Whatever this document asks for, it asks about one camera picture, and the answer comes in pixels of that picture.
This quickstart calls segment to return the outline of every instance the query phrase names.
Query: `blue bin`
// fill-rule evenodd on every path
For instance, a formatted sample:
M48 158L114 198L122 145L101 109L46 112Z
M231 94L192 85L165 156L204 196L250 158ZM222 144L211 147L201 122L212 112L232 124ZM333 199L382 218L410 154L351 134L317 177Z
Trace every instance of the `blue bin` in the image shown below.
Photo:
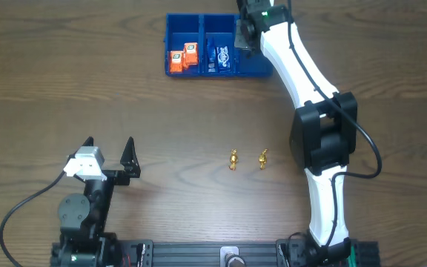
M249 56L248 51L234 47L238 14L167 14L165 42L165 72L172 77L268 77L273 65L262 54ZM216 47L228 47L229 72L208 72L207 38ZM169 73L169 52L183 50L186 42L199 44L199 64L183 73Z

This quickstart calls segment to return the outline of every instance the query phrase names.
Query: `black cable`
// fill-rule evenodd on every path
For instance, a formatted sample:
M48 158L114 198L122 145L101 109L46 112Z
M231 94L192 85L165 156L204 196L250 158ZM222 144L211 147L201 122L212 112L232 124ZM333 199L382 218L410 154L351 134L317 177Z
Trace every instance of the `black cable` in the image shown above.
M350 177L357 177L357 178L363 178L363 179L375 178L382 171L382 157L380 156L380 152L378 151L377 145L375 144L373 139L368 135L368 133L360 125L358 125L358 123L354 119L352 119L342 108L337 106L331 99L329 99L325 95L324 92L322 92L320 87L317 85L317 83L312 78L311 74L306 69L305 65L302 63L301 58L299 57L299 55L296 52L296 49L294 48L293 39L291 37L291 25L293 23L292 18L293 17L291 15L291 0L288 0L288 38L289 38L290 49L293 51L294 56L296 57L296 60L301 65L301 68L304 71L305 75L308 77L309 81L314 86L314 90L317 91L317 93L319 93L324 98L324 100L336 112L340 113L340 115L342 115L343 118L347 119L347 121L350 122L363 135L365 140L367 140L367 142L369 143L372 151L374 152L375 157L377 158L377 170L372 174L356 174L356 173L352 173L352 172L348 172L348 171L343 171L343 172L338 172L332 176L331 185L332 185L332 196L334 198L334 221L332 223L331 235L329 236L327 243L322 247L322 251L326 251L327 247L329 247L329 245L331 244L332 238L334 237L335 228L337 227L337 192L335 189L335 179L341 175L343 175L343 176L347 175Z
M65 171L62 171L57 176L57 178L50 185L48 185L44 189L38 191L37 193L33 194L32 196L28 197L27 199L22 200L21 202L19 202L17 205L14 206L14 208L11 208L11 210L6 214L6 216L4 216L4 219L2 220L1 226L0 226L0 245L1 245L1 248L2 248L2 250L4 252L4 254L14 264L14 266L16 266L16 267L22 267L22 265L20 263L18 263L16 261L16 259L14 259L13 256L11 256L11 253L9 253L9 251L6 248L6 245L4 244L3 231L4 231L4 226L6 225L7 220L9 219L9 217L11 217L11 215L13 215L14 212L16 212L24 204L26 204L27 202L35 199L36 197L40 196L41 194L45 193L47 190L51 189L54 185L56 185L57 182L59 182L60 179L62 179L62 177L64 176L64 174L65 174Z

